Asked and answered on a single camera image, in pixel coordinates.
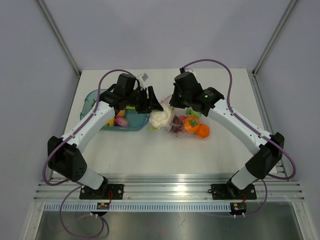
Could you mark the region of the aluminium mounting rail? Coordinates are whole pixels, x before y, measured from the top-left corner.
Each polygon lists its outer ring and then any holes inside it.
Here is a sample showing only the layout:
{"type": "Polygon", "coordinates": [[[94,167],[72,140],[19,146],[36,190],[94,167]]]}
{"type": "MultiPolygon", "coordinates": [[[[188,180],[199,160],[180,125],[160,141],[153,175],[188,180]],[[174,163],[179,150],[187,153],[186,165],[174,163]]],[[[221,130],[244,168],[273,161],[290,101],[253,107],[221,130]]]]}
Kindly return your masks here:
{"type": "MultiPolygon", "coordinates": [[[[223,184],[226,174],[169,174],[129,175],[108,174],[111,184],[123,184],[123,202],[211,202],[208,193],[212,184],[223,184]]],[[[268,194],[269,202],[304,202],[305,196],[298,182],[267,177],[263,183],[256,182],[257,200],[268,194]]]]}

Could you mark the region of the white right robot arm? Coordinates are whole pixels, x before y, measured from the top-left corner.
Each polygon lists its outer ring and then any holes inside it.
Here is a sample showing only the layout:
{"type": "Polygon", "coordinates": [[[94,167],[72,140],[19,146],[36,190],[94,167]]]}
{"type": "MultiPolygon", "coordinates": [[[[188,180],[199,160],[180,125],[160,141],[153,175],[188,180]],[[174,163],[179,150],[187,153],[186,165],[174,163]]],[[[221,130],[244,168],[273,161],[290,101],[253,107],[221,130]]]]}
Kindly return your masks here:
{"type": "Polygon", "coordinates": [[[239,198],[248,185],[255,180],[264,179],[281,160],[283,154],[280,148],[284,146],[285,140],[282,134],[271,134],[260,130],[250,121],[240,120],[219,91],[213,87],[203,89],[191,72],[176,76],[173,85],[174,91],[169,102],[172,107],[191,107],[216,121],[240,140],[252,154],[244,167],[228,180],[226,190],[230,197],[239,198]]]}

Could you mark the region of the right aluminium frame post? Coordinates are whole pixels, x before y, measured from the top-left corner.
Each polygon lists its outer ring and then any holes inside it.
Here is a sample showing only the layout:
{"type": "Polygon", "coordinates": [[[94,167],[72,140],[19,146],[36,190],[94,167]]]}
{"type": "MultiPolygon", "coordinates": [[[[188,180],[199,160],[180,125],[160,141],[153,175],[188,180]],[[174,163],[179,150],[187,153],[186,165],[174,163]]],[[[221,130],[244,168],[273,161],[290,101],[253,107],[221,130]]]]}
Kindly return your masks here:
{"type": "Polygon", "coordinates": [[[275,29],[273,30],[265,48],[263,49],[257,63],[255,64],[252,75],[256,77],[261,70],[264,62],[266,61],[267,57],[271,53],[273,47],[275,46],[278,38],[280,37],[282,31],[284,30],[287,22],[289,21],[291,14],[295,10],[296,6],[298,5],[300,1],[299,0],[290,0],[288,5],[286,6],[283,14],[281,15],[275,29]]]}

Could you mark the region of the clear zip top bag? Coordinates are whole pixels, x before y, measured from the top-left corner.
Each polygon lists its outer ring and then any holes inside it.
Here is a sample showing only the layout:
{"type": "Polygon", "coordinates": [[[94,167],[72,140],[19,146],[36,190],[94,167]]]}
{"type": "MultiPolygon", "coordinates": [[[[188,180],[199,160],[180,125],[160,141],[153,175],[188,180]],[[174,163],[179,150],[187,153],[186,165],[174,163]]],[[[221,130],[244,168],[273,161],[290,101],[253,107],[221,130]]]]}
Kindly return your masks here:
{"type": "Polygon", "coordinates": [[[206,139],[211,134],[209,125],[205,122],[205,117],[191,107],[184,109],[172,107],[169,105],[171,96],[165,98],[162,102],[171,108],[171,117],[165,126],[167,133],[176,137],[206,139]]]}

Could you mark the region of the aluminium frame post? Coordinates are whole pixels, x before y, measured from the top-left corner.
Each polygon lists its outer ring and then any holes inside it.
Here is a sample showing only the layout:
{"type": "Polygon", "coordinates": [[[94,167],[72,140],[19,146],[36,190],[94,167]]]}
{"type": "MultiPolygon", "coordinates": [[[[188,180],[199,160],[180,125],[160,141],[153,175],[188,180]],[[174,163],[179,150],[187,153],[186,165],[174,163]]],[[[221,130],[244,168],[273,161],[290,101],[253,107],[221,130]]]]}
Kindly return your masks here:
{"type": "Polygon", "coordinates": [[[73,55],[72,55],[72,53],[66,43],[66,41],[64,40],[64,37],[63,37],[56,21],[54,20],[54,17],[52,15],[48,5],[46,4],[46,2],[44,0],[35,0],[35,3],[37,4],[39,10],[43,14],[45,21],[47,22],[49,28],[51,29],[57,43],[59,44],[60,48],[62,49],[68,63],[72,67],[75,75],[77,76],[78,79],[80,79],[82,71],[80,70],[75,58],[73,57],[73,55]]]}
{"type": "Polygon", "coordinates": [[[296,6],[298,5],[300,1],[299,0],[290,0],[288,5],[286,6],[283,14],[281,15],[275,29],[273,30],[265,48],[263,49],[257,63],[255,64],[252,75],[256,77],[261,70],[264,62],[266,61],[267,57],[271,53],[273,47],[275,46],[278,38],[280,37],[282,31],[284,30],[287,22],[289,21],[291,14],[295,10],[296,6]]]}

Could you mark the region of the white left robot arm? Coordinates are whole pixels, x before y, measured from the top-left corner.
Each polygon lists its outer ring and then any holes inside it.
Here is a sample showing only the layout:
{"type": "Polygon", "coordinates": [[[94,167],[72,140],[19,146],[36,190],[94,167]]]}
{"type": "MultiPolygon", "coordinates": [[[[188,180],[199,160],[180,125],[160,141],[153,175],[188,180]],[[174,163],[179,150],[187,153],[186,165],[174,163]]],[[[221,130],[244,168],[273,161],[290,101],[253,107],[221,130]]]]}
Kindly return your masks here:
{"type": "Polygon", "coordinates": [[[134,107],[138,114],[163,110],[152,86],[143,87],[137,77],[121,70],[116,83],[105,91],[97,89],[95,104],[75,127],[48,140],[44,166],[81,185],[90,199],[103,199],[110,192],[108,179],[88,167],[83,152],[100,129],[126,107],[134,107]]]}

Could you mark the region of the green toy melon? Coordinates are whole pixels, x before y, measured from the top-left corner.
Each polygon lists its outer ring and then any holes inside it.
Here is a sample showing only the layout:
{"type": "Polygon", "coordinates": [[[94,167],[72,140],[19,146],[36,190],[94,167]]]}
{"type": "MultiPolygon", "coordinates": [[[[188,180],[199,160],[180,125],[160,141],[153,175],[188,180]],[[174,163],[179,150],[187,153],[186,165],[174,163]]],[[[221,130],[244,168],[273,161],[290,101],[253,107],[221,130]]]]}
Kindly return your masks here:
{"type": "Polygon", "coordinates": [[[186,115],[188,117],[196,117],[198,119],[200,119],[202,116],[202,114],[200,112],[193,110],[191,107],[186,109],[186,115]]]}

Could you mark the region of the left aluminium frame post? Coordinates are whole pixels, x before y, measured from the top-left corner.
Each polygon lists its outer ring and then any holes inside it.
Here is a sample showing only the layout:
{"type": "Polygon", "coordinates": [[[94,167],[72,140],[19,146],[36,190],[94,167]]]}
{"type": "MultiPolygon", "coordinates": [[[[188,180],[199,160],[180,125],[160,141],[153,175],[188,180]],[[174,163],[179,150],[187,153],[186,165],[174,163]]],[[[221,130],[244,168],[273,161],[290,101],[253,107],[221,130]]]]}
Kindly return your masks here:
{"type": "Polygon", "coordinates": [[[48,5],[46,4],[46,2],[44,0],[35,0],[35,3],[37,4],[39,10],[43,14],[45,21],[47,22],[49,28],[51,29],[57,43],[59,44],[60,48],[62,49],[68,63],[72,67],[75,75],[77,76],[78,79],[80,79],[82,71],[80,70],[75,58],[73,57],[73,55],[72,55],[72,53],[66,43],[66,41],[64,40],[64,37],[63,37],[56,21],[54,20],[54,17],[52,15],[48,5]]]}

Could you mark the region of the teal plastic food tray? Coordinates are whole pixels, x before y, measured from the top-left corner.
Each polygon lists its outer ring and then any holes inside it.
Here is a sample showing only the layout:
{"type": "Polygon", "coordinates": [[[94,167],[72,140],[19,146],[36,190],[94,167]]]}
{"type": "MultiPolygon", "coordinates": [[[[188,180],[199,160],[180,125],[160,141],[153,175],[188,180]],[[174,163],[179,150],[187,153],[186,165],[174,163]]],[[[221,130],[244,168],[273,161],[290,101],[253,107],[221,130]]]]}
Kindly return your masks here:
{"type": "MultiPolygon", "coordinates": [[[[79,119],[82,120],[90,110],[95,106],[92,105],[93,100],[96,100],[98,96],[98,90],[91,91],[85,98],[82,110],[79,115],[79,119]]],[[[119,127],[119,126],[103,126],[101,128],[102,131],[120,131],[120,132],[136,132],[141,130],[149,121],[150,115],[147,113],[138,114],[133,110],[126,110],[124,118],[126,118],[129,122],[128,127],[119,127]]]]}

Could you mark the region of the peach toy fruit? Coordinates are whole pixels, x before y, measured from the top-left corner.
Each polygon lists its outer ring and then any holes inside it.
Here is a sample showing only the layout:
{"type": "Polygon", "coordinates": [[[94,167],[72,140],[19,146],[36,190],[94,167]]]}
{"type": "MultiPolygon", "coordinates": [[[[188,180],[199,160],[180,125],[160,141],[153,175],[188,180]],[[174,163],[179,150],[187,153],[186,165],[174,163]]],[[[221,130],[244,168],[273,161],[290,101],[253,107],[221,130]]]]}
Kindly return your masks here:
{"type": "Polygon", "coordinates": [[[120,110],[116,115],[115,118],[123,118],[125,116],[125,110],[120,110]]]}

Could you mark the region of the left controller board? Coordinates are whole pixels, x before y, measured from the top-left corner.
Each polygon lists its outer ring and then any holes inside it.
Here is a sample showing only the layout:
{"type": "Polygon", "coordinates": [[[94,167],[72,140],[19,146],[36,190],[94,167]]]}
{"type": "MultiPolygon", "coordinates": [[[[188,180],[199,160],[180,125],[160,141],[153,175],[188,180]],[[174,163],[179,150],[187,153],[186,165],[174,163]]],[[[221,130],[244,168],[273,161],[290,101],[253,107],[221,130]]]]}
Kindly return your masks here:
{"type": "Polygon", "coordinates": [[[96,209],[97,210],[109,210],[110,209],[110,203],[108,203],[108,202],[98,202],[96,209]]]}

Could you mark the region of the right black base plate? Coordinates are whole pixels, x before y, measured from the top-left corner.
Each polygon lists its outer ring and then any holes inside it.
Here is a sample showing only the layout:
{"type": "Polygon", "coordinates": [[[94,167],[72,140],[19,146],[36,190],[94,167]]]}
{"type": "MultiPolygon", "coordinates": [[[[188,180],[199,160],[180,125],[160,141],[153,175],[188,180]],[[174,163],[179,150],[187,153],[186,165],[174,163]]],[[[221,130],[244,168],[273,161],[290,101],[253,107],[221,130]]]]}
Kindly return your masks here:
{"type": "Polygon", "coordinates": [[[227,183],[214,183],[207,190],[213,200],[256,200],[257,194],[253,184],[238,189],[227,183]]]}

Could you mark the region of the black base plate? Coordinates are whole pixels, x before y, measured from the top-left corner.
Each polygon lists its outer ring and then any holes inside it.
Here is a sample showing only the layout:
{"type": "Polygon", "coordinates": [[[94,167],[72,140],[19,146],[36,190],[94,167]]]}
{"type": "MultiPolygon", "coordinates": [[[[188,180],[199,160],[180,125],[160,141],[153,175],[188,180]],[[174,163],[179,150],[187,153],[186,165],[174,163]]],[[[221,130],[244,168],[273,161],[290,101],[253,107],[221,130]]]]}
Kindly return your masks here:
{"type": "Polygon", "coordinates": [[[207,190],[213,200],[256,200],[257,194],[253,184],[238,189],[227,183],[214,183],[207,190]]]}
{"type": "Polygon", "coordinates": [[[99,189],[84,186],[80,190],[80,200],[122,200],[124,194],[123,184],[105,184],[99,189]]]}

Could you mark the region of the right controller board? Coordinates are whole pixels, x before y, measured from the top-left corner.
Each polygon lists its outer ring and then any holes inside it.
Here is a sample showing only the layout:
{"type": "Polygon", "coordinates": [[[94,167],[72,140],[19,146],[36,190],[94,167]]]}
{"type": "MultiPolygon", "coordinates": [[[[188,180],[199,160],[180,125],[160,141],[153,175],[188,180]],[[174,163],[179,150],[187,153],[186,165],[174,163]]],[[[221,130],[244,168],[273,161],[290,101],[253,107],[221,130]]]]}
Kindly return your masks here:
{"type": "Polygon", "coordinates": [[[230,203],[230,214],[232,216],[244,216],[247,212],[247,203],[230,203]]]}

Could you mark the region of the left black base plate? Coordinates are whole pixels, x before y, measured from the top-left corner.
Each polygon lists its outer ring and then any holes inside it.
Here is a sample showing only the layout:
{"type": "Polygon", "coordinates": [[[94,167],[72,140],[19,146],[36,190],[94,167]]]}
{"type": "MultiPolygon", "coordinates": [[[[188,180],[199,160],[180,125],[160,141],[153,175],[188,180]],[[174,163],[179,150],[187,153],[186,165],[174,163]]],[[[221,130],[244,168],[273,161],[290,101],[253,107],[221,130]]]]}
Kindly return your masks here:
{"type": "Polygon", "coordinates": [[[80,200],[122,200],[124,194],[123,184],[105,184],[99,189],[84,186],[80,190],[80,200]]]}

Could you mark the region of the purple toy onion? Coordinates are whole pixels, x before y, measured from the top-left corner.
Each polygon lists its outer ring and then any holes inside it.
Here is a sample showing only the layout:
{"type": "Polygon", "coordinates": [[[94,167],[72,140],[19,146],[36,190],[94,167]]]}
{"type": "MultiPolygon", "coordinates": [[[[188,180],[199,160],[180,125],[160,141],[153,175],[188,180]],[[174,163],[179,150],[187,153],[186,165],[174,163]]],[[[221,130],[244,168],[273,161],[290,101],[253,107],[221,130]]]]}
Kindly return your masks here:
{"type": "Polygon", "coordinates": [[[124,128],[127,128],[130,124],[129,124],[129,121],[124,118],[124,117],[117,117],[115,118],[114,120],[114,125],[115,126],[118,126],[118,127],[124,127],[124,128]]]}

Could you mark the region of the white toy cauliflower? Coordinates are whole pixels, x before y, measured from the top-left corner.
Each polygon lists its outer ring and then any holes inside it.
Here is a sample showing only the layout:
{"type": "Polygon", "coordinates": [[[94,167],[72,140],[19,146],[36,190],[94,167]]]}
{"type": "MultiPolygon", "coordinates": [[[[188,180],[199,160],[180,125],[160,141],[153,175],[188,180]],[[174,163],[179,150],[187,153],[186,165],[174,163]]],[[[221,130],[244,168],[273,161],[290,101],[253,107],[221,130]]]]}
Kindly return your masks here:
{"type": "Polygon", "coordinates": [[[161,129],[164,127],[168,127],[172,115],[173,115],[174,109],[169,105],[163,106],[163,111],[152,111],[149,116],[149,122],[155,129],[161,129]]]}

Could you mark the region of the dark red toy pepper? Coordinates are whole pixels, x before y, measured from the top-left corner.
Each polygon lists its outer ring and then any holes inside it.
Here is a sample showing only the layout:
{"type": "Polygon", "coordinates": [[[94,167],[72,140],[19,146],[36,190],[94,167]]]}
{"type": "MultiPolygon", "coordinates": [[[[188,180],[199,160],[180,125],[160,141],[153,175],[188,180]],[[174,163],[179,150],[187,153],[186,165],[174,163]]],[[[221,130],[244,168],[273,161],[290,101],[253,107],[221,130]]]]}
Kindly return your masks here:
{"type": "Polygon", "coordinates": [[[175,115],[172,119],[172,125],[169,131],[175,134],[179,132],[184,132],[185,131],[184,119],[185,117],[183,115],[182,116],[175,115]]]}

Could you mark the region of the yellow toy pepper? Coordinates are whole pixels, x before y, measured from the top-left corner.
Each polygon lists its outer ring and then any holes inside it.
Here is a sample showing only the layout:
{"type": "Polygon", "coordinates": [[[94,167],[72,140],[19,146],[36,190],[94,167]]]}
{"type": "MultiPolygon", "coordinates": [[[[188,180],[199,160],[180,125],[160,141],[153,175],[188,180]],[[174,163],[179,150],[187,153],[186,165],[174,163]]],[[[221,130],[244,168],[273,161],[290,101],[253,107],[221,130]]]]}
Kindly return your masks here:
{"type": "Polygon", "coordinates": [[[107,123],[104,124],[106,127],[113,127],[115,125],[115,118],[112,118],[107,123]]]}

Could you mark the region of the controller board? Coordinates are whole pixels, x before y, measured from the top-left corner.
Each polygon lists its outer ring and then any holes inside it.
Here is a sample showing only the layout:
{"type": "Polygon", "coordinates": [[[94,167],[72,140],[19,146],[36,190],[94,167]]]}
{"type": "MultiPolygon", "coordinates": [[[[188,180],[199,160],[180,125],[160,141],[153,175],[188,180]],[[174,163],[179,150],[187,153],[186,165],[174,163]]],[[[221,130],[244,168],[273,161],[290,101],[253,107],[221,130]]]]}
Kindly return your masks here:
{"type": "Polygon", "coordinates": [[[96,209],[97,210],[109,210],[110,209],[110,203],[108,203],[108,202],[98,202],[96,209]]]}
{"type": "Polygon", "coordinates": [[[230,214],[232,216],[244,216],[247,212],[247,203],[230,203],[230,214]]]}

